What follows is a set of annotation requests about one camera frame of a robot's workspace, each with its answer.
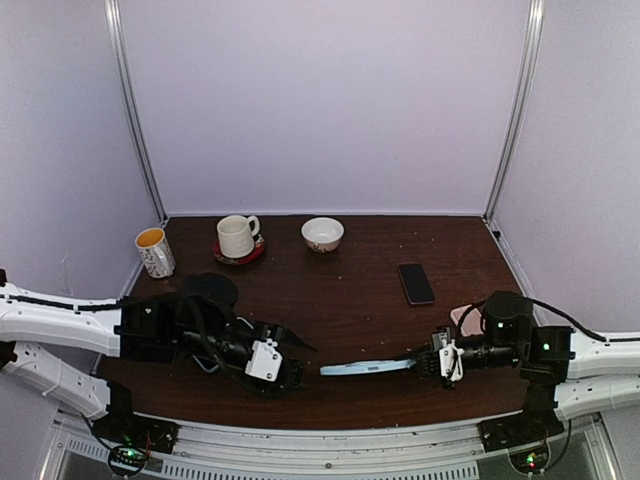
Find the pink phone case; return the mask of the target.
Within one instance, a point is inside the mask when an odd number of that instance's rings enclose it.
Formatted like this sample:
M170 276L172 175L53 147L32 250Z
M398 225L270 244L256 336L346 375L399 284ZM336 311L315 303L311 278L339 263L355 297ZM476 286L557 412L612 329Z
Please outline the pink phone case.
M454 308L449 314L453 323L452 331L456 338L483 335L480 307L476 304Z

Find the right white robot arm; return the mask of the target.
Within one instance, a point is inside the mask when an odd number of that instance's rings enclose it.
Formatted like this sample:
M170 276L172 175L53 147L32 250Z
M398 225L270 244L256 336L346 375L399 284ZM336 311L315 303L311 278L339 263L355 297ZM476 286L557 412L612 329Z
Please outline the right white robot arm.
M394 358L399 369L437 377L447 388L471 370L515 366L527 381L524 411L513 419L519 440L551 424L639 402L639 335L598 333L565 312L516 292L452 310L450 327Z

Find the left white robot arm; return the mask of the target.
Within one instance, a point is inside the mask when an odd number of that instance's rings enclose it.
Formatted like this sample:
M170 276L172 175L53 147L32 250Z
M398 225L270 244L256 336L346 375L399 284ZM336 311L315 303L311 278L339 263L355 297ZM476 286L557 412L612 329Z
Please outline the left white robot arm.
M123 444L137 442L144 424L130 391L93 379L46 350L74 347L106 357L170 363L179 354L213 365L262 398L297 390L304 365L286 345L309 345L278 324L234 311L237 286L216 273L188 276L180 290L146 297L89 300L29 292L1 282L1 370L20 378L106 429Z

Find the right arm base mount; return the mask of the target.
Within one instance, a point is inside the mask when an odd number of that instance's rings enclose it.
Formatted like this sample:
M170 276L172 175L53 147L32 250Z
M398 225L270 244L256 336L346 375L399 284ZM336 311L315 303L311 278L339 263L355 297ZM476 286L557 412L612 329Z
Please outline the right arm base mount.
M483 420L478 432L486 453L506 451L511 467L532 477L553 465L552 437L565 432L553 410L523 409L519 413Z

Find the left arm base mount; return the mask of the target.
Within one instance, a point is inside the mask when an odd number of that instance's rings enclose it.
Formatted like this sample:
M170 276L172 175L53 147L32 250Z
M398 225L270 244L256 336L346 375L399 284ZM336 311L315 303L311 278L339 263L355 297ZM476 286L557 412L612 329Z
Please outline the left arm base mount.
M109 405L104 416L83 420L107 450L108 468L124 479L141 473L153 453L171 454L179 431L175 422L138 415L128 404Z

